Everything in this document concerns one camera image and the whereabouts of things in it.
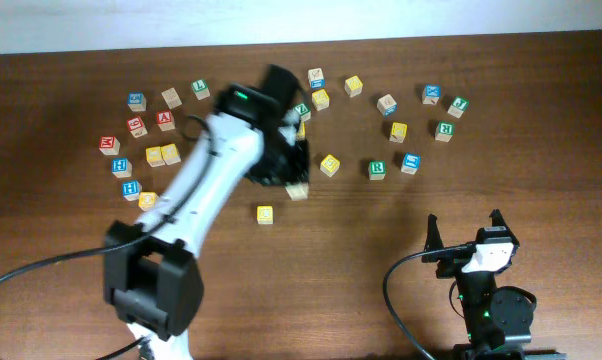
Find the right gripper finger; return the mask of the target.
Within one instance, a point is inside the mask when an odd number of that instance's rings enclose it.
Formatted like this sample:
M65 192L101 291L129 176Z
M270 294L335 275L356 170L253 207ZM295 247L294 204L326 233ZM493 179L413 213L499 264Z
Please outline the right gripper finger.
M505 222L505 219L503 218L502 213L500 212L499 209L493 209L492 212L489 215L492 224L491 226L488 228L488 232L491 234L510 234L511 230L509 228L509 226L507 225L507 223Z
M427 219L427 234L424 245L424 251L433 253L444 248L443 241L437 225L438 218L434 214L429 214Z

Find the green V block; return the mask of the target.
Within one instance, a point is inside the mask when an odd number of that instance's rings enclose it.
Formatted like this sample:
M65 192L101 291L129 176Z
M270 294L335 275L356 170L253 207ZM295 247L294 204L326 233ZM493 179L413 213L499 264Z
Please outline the green V block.
M309 198L308 183L288 184L285 186L285 190L292 201L307 200Z

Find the yellow C block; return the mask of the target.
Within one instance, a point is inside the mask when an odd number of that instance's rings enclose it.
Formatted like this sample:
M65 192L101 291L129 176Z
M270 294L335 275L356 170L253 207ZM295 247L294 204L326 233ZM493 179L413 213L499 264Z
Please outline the yellow C block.
M274 211L270 205L259 205L257 207L257 223L260 225L271 225L274 223Z

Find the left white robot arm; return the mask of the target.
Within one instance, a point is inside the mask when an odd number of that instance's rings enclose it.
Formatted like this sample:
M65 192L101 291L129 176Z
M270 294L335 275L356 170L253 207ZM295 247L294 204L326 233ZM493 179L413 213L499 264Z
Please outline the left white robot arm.
M277 65L258 87L231 84L159 202L134 224L116 221L106 232L104 299L133 332L140 358L190 358L187 329L204 294L197 258L240 180L308 184L309 144L297 137L293 108L301 91Z

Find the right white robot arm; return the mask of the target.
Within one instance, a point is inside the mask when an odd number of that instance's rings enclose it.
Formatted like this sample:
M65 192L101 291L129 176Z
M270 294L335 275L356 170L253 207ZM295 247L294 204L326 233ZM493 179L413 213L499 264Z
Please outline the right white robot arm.
M446 247L437 217L428 216L423 261L437 265L436 277L454 280L468 333L466 344L453 347L455 359L565 359L556 350L526 351L537 299L514 286L499 287L496 277L512 265L520 243L501 212L490 214L491 224L477 231L473 241Z

